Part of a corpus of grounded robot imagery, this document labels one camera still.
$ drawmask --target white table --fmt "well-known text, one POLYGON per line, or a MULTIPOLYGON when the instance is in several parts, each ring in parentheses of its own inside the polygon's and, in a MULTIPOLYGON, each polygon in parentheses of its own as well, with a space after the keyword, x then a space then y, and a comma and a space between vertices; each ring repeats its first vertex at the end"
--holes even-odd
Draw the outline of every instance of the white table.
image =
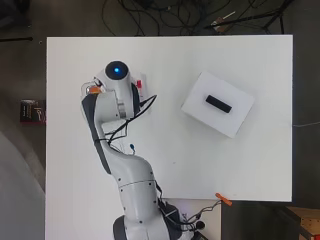
MULTIPOLYGON (((291 200, 291 36, 49 38, 47 240, 110 239, 123 214, 80 111, 81 85, 113 60, 145 73, 158 95, 123 144, 151 163, 165 197, 291 200), (256 98, 235 139, 180 110, 204 70, 256 98)), ((177 204, 196 211, 208 202, 177 204)), ((204 217, 208 237, 219 239, 220 208, 204 217)))

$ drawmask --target wire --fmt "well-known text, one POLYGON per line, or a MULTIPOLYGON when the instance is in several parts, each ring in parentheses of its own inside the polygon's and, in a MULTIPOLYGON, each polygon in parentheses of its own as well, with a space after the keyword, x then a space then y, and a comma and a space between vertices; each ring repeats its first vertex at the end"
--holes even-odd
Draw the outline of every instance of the wire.
POLYGON ((108 140, 108 144, 110 145, 112 143, 114 139, 114 136, 119 132, 121 131, 123 128, 127 128, 128 124, 130 122, 132 122, 133 120, 137 119, 138 117, 140 117, 142 114, 144 114, 150 107, 151 105, 154 103, 154 101, 156 100, 157 98, 157 95, 154 95, 153 97, 149 98, 151 100, 151 102, 149 103, 149 105, 143 109, 140 113, 138 113, 136 116, 134 116, 133 118, 129 119, 129 120, 126 120, 126 122, 124 124, 122 124, 120 127, 118 127, 111 135, 111 137, 109 138, 108 140))
POLYGON ((318 124, 320 124, 320 122, 307 123, 307 124, 301 124, 301 125, 292 125, 292 127, 309 127, 309 126, 314 126, 318 124))
POLYGON ((104 26, 108 29, 108 31, 113 35, 113 36, 116 36, 116 34, 111 30, 111 28, 108 26, 108 24, 105 22, 104 20, 104 9, 106 7, 106 4, 107 4, 108 0, 104 0, 103 2, 103 5, 102 5, 102 9, 101 9, 101 19, 102 19, 102 22, 104 24, 104 26))
POLYGON ((251 1, 251 0, 248 0, 249 4, 250 4, 250 7, 253 8, 253 9, 258 9, 259 7, 261 7, 263 4, 265 4, 266 2, 268 2, 269 0, 264 0, 262 1, 260 4, 258 4, 257 6, 254 6, 253 3, 255 1, 251 1))
MULTIPOLYGON (((137 25, 138 30, 137 30, 136 35, 139 35, 139 31, 141 31, 142 35, 145 36, 145 33, 143 32, 143 30, 142 30, 142 28, 141 28, 141 26, 140 26, 140 17, 141 17, 141 16, 140 16, 140 12, 138 12, 139 22, 137 22, 137 20, 135 19, 135 17, 134 17, 133 14, 131 13, 131 11, 129 11, 128 8, 124 5, 123 0, 118 0, 118 3, 122 6, 122 8, 123 8, 124 10, 127 11, 127 13, 130 15, 130 17, 132 18, 132 20, 133 20, 133 21, 135 22, 135 24, 137 25)), ((134 6, 134 8, 135 8, 137 11, 139 11, 132 0, 131 0, 131 3, 132 3, 132 5, 134 6)))
POLYGON ((192 215, 190 218, 188 218, 187 222, 189 222, 190 220, 192 220, 193 218, 196 218, 195 221, 198 221, 201 218, 202 213, 204 212, 211 212, 216 206, 218 206, 219 204, 221 204, 221 201, 217 201, 215 202, 212 206, 209 207, 205 207, 202 208, 198 213, 192 215))
POLYGON ((147 16, 149 16, 157 25, 157 34, 158 36, 160 36, 160 25, 157 21, 157 19, 155 19, 150 13, 146 12, 146 11, 143 11, 143 10, 138 10, 138 9, 130 9, 128 7, 126 7, 123 3, 123 0, 118 0, 118 2, 120 3, 120 5, 128 12, 137 12, 137 13, 144 13, 146 14, 147 16))

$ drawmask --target gray floor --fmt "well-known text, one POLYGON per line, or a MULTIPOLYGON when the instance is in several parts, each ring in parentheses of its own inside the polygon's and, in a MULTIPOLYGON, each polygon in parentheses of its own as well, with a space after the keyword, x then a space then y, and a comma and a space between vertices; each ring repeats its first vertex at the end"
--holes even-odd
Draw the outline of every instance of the gray floor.
MULTIPOLYGON (((158 1, 166 5, 172 1, 158 1)), ((212 10, 223 5, 225 0, 213 1, 212 10)), ((247 14, 269 11, 280 1, 270 0, 258 10, 247 14)), ((101 20, 103 0, 33 0, 28 17, 31 28, 15 27, 0 30, 0 38, 33 36, 33 42, 0 43, 1 84, 0 100, 6 108, 0 109, 20 129, 31 147, 45 166, 45 127, 21 126, 19 124, 19 101, 21 99, 45 99, 46 96, 46 37, 48 36, 110 36, 101 20)), ((210 17, 207 24, 216 17, 234 10, 237 14, 248 5, 247 0, 234 0, 231 4, 210 17)), ((304 124, 320 121, 317 103, 320 95, 320 68, 317 56, 320 54, 320 2, 296 0, 284 15, 287 33, 294 35, 294 123, 304 124)), ((106 22, 119 36, 133 36, 136 26, 117 1, 109 0, 106 5, 106 22)), ((168 23, 179 24, 174 17, 165 16, 168 23)), ((148 36, 156 35, 154 22, 142 16, 143 29, 148 36)), ((276 22, 271 28, 279 33, 276 22)), ((199 35, 210 35, 210 31, 199 31, 199 35)), ((235 26, 228 34, 264 34, 256 29, 235 26)), ((179 30, 161 26, 161 35, 179 35, 179 30)), ((294 168, 292 205, 320 208, 320 125, 293 129, 294 168)), ((286 224, 276 218, 265 206, 258 203, 237 202, 232 209, 223 207, 223 239, 292 239, 286 224)))

